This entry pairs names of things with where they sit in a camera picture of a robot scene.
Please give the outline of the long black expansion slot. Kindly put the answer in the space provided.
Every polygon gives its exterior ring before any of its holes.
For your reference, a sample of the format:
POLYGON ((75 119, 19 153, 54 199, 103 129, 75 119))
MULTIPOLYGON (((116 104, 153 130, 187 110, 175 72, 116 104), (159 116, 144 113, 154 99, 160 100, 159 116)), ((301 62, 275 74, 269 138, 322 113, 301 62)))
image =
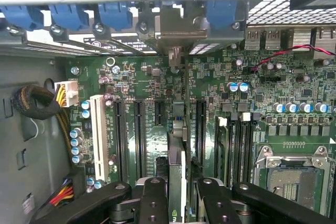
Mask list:
POLYGON ((205 142, 206 142, 206 101, 204 99, 196 100, 196 118, 195 118, 195 144, 196 156, 204 167, 205 160, 205 142))
POLYGON ((146 176, 146 125, 145 102, 135 100, 134 103, 134 135, 137 179, 146 176))
POLYGON ((125 104, 123 100, 113 102, 114 109, 114 139, 118 158, 119 179, 123 182, 128 181, 128 147, 125 121, 125 104))

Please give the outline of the CPU socket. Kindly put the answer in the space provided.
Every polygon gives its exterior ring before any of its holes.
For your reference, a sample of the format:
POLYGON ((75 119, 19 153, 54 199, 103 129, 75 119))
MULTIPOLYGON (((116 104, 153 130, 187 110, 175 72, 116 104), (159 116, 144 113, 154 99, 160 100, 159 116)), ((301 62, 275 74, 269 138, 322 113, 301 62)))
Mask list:
POLYGON ((259 149, 252 183, 326 217, 330 216, 335 160, 326 146, 310 153, 276 153, 270 145, 259 149))

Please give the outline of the white expansion slot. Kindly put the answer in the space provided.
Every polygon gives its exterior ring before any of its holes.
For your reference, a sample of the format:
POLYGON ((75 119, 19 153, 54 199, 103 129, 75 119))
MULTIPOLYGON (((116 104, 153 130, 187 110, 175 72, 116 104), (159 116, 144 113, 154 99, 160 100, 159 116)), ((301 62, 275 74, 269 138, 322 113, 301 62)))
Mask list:
POLYGON ((97 180, 107 182, 109 178, 108 135, 103 95, 91 96, 90 107, 95 177, 97 180))

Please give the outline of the short black expansion slot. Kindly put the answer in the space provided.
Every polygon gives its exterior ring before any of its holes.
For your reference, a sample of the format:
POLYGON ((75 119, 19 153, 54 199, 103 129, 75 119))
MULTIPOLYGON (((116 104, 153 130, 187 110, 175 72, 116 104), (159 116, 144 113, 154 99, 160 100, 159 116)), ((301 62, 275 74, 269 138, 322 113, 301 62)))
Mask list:
POLYGON ((165 119, 165 102, 163 100, 154 101, 155 126, 163 126, 165 119))

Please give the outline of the green motherboard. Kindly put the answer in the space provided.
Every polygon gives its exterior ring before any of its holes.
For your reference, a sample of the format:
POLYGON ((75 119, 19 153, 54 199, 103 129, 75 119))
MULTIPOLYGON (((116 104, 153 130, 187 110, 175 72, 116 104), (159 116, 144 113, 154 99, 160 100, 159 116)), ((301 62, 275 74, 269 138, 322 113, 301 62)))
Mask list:
MULTIPOLYGON (((115 100, 125 104, 128 183, 137 179, 134 101, 145 102, 146 176, 156 176, 156 159, 168 156, 172 89, 179 76, 166 56, 81 57, 69 61, 68 79, 78 81, 79 104, 70 108, 70 157, 82 169, 87 192, 119 181, 114 139, 115 100), (103 95, 108 135, 109 178, 95 177, 90 97, 103 95), (155 126, 154 101, 165 102, 163 126, 155 126)), ((198 221, 196 185, 191 159, 196 156, 196 100, 206 101, 204 177, 217 178, 216 118, 227 118, 229 131, 228 187, 252 183, 254 161, 263 145, 276 153, 310 153, 323 145, 335 160, 331 211, 336 220, 336 51, 299 45, 280 51, 224 49, 188 56, 191 157, 188 221, 198 221)))

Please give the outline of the open black PC case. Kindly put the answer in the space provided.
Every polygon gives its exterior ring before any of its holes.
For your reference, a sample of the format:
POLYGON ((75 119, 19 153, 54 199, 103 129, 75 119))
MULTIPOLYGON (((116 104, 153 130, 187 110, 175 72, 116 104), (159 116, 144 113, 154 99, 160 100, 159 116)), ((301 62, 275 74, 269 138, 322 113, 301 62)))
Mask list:
POLYGON ((0 10, 0 224, 29 224, 33 216, 89 193, 82 169, 70 157, 72 106, 60 107, 54 84, 69 81, 68 63, 81 57, 167 57, 158 45, 165 10, 204 18, 207 37, 190 54, 299 45, 336 51, 336 0, 236 0, 235 22, 219 30, 206 19, 207 1, 0 0, 1 6, 36 6, 44 15, 43 29, 27 31, 0 10), (104 25, 98 4, 105 2, 128 2, 133 27, 115 31, 104 25), (56 25, 52 4, 84 5, 89 28, 56 25))

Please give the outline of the white power connector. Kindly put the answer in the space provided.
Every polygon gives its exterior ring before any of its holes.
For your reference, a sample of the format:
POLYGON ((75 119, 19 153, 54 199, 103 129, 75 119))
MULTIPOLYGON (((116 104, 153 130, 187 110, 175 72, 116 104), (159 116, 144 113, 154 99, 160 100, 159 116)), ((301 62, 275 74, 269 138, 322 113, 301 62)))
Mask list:
POLYGON ((69 108, 79 104, 78 81, 55 82, 56 102, 61 108, 69 108))

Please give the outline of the blue slot retainer clip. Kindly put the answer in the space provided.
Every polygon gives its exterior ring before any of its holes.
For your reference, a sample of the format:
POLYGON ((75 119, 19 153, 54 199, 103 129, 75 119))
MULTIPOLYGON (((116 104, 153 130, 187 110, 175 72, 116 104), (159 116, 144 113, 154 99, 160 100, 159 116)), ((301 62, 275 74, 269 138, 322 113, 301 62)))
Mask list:
POLYGON ((213 30, 219 30, 235 22, 236 0, 208 0, 206 19, 213 30))
POLYGON ((98 4, 101 22, 115 31, 133 27, 133 14, 128 2, 105 2, 98 4))
POLYGON ((36 6, 0 5, 0 10, 9 23, 27 31, 44 28, 44 15, 36 6))
POLYGON ((62 28, 72 31, 88 29, 89 15, 81 4, 52 4, 48 5, 52 20, 62 28))

